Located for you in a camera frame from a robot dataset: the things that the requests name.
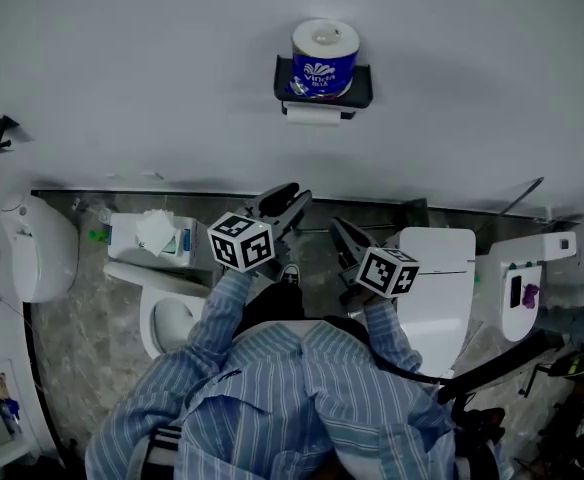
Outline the person's blue striped shirt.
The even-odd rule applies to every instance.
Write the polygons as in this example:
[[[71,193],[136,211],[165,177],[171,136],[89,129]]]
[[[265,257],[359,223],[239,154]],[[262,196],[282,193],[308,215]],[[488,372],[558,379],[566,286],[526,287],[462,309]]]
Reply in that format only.
[[[125,480],[138,444],[171,425],[174,480],[297,480],[330,454],[356,480],[458,480],[449,409],[377,357],[324,322],[268,326],[221,366],[189,345],[163,355],[95,434],[88,480]]]

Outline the white open-lid toilet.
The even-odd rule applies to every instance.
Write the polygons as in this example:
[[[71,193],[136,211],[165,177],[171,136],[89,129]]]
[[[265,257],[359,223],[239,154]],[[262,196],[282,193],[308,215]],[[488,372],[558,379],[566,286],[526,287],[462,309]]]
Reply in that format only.
[[[189,262],[155,257],[137,242],[135,224],[142,214],[114,213],[106,276],[141,288],[139,327],[152,358],[179,348],[201,319],[204,303],[220,277],[208,243],[207,227],[196,221]]]

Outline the black base with red part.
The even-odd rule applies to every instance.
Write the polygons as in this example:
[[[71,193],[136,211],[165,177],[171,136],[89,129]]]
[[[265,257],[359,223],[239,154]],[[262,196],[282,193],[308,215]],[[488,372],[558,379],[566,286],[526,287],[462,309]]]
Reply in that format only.
[[[491,443],[496,445],[505,434],[502,426],[506,412],[502,407],[467,410],[474,393],[458,396],[452,407],[452,420],[457,426],[456,437],[463,448],[475,448]]]

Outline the black wall paper holder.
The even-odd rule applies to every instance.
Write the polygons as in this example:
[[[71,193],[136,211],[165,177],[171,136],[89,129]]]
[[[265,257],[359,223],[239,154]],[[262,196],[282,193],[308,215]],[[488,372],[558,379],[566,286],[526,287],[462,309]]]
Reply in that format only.
[[[369,65],[356,65],[350,88],[336,98],[311,99],[298,96],[289,88],[292,81],[293,60],[278,56],[274,71],[273,91],[275,98],[280,102],[283,115],[293,105],[314,107],[338,108],[342,120],[352,120],[357,111],[367,109],[373,101],[372,72]]]

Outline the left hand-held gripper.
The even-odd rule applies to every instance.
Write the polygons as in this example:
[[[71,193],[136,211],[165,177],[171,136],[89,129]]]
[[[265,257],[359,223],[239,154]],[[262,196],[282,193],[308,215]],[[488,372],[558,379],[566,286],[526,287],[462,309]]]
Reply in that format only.
[[[278,216],[275,238],[271,224],[249,216],[226,212],[207,230],[214,260],[239,273],[275,278],[285,260],[284,247],[276,241],[293,231],[312,203],[312,193],[298,196],[298,183],[278,185],[256,197],[258,216]]]

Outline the white toilet with square tank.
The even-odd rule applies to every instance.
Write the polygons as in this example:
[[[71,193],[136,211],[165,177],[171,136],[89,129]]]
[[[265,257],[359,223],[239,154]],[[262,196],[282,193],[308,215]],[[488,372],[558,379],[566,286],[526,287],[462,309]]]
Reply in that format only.
[[[500,241],[489,252],[476,258],[476,274],[481,282],[474,287],[472,310],[485,324],[501,331],[510,342],[522,340],[532,329],[540,305],[543,267],[546,263],[576,254],[576,234],[572,231],[543,233]],[[510,280],[522,277],[540,287],[535,309],[522,304],[510,307]]]

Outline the colourful picture card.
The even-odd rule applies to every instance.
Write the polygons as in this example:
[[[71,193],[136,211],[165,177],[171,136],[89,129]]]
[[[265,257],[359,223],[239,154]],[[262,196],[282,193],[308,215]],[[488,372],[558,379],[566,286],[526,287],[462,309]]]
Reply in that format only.
[[[0,373],[0,414],[10,434],[21,434],[19,403],[10,396],[6,375]]]

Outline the black white-striped garment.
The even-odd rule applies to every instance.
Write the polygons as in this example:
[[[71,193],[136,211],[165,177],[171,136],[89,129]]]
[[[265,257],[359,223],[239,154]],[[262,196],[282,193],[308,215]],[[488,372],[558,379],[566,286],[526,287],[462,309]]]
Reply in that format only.
[[[161,467],[173,467],[180,439],[181,429],[177,426],[157,428],[150,434],[145,462]]]

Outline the person's black trousers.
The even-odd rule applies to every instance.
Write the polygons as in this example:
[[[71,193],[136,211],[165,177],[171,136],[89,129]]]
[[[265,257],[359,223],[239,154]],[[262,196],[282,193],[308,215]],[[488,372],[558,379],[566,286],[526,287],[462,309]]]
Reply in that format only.
[[[333,315],[322,317],[322,320],[349,333],[365,345],[370,344],[365,326],[358,321]],[[276,282],[265,288],[243,308],[241,322],[233,337],[259,324],[278,321],[318,321],[318,318],[305,316],[302,290],[298,285]]]

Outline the toilet brush with green base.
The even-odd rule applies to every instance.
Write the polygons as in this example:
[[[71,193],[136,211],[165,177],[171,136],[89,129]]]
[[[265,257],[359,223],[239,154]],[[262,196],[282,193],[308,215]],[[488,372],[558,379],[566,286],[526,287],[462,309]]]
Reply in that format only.
[[[99,230],[91,230],[89,237],[92,241],[109,245],[112,235],[111,216],[113,211],[108,207],[102,207],[98,210],[93,209],[93,212],[96,214],[101,228]]]

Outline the small black wall holder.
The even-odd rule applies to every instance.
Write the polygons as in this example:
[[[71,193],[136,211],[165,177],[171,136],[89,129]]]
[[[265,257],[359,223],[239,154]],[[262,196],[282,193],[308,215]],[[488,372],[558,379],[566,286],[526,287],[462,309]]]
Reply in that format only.
[[[2,116],[0,118],[0,154],[11,152],[12,141],[10,139],[6,139],[6,133],[13,129],[16,129],[20,126],[20,124],[14,121],[9,116]]]

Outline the person's left forearm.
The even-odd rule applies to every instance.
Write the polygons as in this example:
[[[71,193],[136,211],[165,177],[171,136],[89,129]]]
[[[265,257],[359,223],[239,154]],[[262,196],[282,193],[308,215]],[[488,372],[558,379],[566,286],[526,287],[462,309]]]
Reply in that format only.
[[[252,277],[228,270],[212,289],[188,337],[188,345],[206,360],[221,366],[232,346],[243,315]]]

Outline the glass panel with black frame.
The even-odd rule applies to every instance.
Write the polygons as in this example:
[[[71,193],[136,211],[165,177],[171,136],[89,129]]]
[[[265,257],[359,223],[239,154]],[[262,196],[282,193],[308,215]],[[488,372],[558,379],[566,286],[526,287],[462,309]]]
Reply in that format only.
[[[544,181],[543,177],[535,179],[530,186],[515,200],[510,202],[505,208],[503,208],[499,213],[491,215],[476,231],[475,233],[479,235],[483,231],[487,230],[493,224],[495,224],[499,218],[505,216],[508,212],[514,209],[519,203],[521,203],[525,198],[527,198],[534,190],[536,190]]]

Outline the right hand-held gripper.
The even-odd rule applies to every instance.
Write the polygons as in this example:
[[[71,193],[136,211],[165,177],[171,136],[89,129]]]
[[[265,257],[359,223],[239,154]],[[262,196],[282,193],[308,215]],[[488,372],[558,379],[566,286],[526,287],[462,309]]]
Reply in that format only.
[[[394,299],[410,292],[420,270],[420,263],[396,248],[377,247],[378,241],[361,227],[334,217],[329,234],[337,252],[344,258],[363,258],[343,272],[347,286],[360,285],[385,298]]]

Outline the white closed-lid toilet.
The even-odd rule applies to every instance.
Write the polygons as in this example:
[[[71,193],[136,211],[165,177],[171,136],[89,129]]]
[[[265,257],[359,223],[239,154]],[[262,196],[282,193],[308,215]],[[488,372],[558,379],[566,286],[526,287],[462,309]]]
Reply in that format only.
[[[422,357],[419,372],[450,378],[471,314],[475,234],[468,229],[408,227],[387,245],[420,264],[410,292],[395,302],[401,327]]]

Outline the blue toilet paper roll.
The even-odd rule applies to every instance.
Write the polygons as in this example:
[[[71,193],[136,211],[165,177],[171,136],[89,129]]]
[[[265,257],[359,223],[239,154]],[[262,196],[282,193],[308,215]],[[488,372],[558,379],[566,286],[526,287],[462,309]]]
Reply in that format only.
[[[291,41],[289,90],[293,94],[333,99],[349,90],[360,50],[359,35],[350,25],[330,19],[307,20],[295,28]]]

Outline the tissue pack with blue edge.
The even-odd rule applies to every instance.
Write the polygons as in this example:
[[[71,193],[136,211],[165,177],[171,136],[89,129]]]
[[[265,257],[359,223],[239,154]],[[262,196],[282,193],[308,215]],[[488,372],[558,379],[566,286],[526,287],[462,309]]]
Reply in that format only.
[[[135,224],[138,245],[155,257],[189,262],[196,233],[196,221],[166,210],[143,213]]]

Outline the person's right forearm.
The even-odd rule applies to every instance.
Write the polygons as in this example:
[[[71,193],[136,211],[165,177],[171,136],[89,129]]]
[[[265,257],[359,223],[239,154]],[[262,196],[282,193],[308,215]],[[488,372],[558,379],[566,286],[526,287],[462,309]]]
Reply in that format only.
[[[373,351],[387,363],[417,373],[422,364],[422,357],[410,345],[393,302],[390,299],[375,297],[364,307],[364,315]]]

